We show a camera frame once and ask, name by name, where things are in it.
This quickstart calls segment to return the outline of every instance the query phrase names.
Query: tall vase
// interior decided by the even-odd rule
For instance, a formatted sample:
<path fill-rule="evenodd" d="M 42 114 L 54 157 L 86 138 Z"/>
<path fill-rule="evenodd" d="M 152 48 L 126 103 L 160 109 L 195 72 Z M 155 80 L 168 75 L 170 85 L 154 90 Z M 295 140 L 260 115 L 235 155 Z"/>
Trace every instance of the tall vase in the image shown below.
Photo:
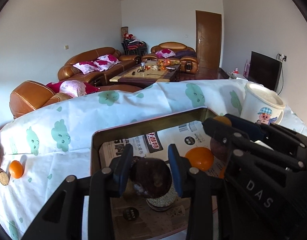
<path fill-rule="evenodd" d="M 121 42 L 125 39 L 125 34 L 128 33 L 128 27 L 121 27 Z"/>

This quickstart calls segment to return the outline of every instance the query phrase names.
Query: chair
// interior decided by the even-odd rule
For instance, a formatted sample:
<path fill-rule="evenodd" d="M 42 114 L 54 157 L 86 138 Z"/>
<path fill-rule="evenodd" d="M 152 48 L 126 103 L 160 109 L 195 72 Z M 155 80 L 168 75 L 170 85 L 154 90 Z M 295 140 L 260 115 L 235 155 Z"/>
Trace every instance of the chair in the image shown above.
<path fill-rule="evenodd" d="M 137 45 L 129 46 L 127 44 L 126 40 L 124 40 L 121 43 L 121 45 L 122 45 L 123 50 L 124 50 L 126 55 L 139 55 L 139 56 L 141 56 L 141 52 L 140 52 L 139 46 L 137 46 Z"/>
<path fill-rule="evenodd" d="M 147 43 L 145 43 L 144 41 L 142 43 L 143 43 L 143 45 L 140 46 L 140 53 L 141 53 L 140 56 L 148 54 Z"/>

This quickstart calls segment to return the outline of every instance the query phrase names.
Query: floral cushion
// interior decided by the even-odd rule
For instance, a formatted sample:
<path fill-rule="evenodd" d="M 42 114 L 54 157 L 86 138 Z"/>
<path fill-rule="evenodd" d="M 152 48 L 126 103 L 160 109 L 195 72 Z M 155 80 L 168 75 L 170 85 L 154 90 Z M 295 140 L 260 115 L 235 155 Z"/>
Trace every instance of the floral cushion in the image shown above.
<path fill-rule="evenodd" d="M 119 61 L 119 59 L 117 59 L 115 56 L 111 55 L 111 54 L 107 54 L 107 55 L 103 55 L 103 56 L 100 56 L 98 58 L 99 60 L 105 60 L 105 61 L 108 61 L 114 65 L 120 63 L 121 61 Z"/>
<path fill-rule="evenodd" d="M 83 74 L 88 74 L 93 71 L 99 71 L 98 66 L 95 65 L 92 61 L 78 62 L 74 65 L 74 67 L 81 70 Z"/>
<path fill-rule="evenodd" d="M 93 63 L 98 67 L 99 71 L 108 70 L 114 65 L 112 62 L 100 59 L 94 61 Z"/>
<path fill-rule="evenodd" d="M 167 58 L 167 57 L 173 57 L 175 56 L 176 54 L 171 50 L 171 49 L 162 49 L 160 51 L 157 51 L 156 52 L 156 55 L 158 57 L 164 57 L 164 58 Z"/>
<path fill-rule="evenodd" d="M 65 93 L 71 97 L 89 95 L 98 92 L 99 89 L 89 83 L 78 80 L 65 80 L 58 83 L 49 83 L 46 85 L 55 93 Z"/>

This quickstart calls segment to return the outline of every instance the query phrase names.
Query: brown leather sofa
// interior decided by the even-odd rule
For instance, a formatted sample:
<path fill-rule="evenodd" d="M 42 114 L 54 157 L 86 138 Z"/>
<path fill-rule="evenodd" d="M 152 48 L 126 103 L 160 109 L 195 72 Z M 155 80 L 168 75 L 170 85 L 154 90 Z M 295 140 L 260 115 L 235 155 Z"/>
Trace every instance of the brown leather sofa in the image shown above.
<path fill-rule="evenodd" d="M 157 46 L 153 46 L 151 48 L 151 53 L 144 55 L 142 57 L 142 60 L 158 60 L 157 55 L 155 54 L 156 52 L 162 50 L 162 49 L 170 49 L 173 52 L 178 52 L 182 50 L 190 50 L 190 51 L 195 51 L 193 48 L 186 46 L 185 44 L 179 43 L 179 42 L 164 42 L 160 43 Z M 196 57 L 182 57 L 180 59 L 181 67 L 180 71 L 182 72 L 187 72 L 187 73 L 192 73 L 195 74 L 198 71 L 198 59 Z"/>
<path fill-rule="evenodd" d="M 121 63 L 118 63 L 111 67 L 110 69 L 102 72 L 93 71 L 88 74 L 83 74 L 79 69 L 75 68 L 75 65 L 78 62 L 83 61 L 94 61 L 98 57 L 112 54 L 118 58 Z M 141 59 L 138 55 L 121 55 L 119 50 L 116 50 L 112 47 L 104 47 L 89 50 L 83 53 L 80 53 L 71 59 L 69 59 L 65 65 L 58 71 L 58 79 L 62 80 L 79 80 L 87 82 L 95 87 L 105 86 L 108 84 L 109 80 L 114 76 L 124 72 L 125 70 L 137 65 L 140 63 Z"/>
<path fill-rule="evenodd" d="M 101 91 L 121 90 L 124 92 L 137 92 L 139 87 L 130 85 L 113 85 L 98 87 Z M 67 94 L 55 93 L 45 85 L 35 81 L 25 81 L 16 87 L 10 94 L 9 107 L 14 119 L 53 103 L 71 99 Z"/>

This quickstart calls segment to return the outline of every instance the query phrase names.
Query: paper cup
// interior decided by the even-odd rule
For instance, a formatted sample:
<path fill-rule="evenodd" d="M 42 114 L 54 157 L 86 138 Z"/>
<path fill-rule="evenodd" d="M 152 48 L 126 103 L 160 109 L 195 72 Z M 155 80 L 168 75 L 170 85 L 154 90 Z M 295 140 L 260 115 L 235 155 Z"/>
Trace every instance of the paper cup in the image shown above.
<path fill-rule="evenodd" d="M 276 92 L 255 83 L 247 83 L 240 117 L 256 123 L 279 124 L 285 107 L 286 104 Z"/>

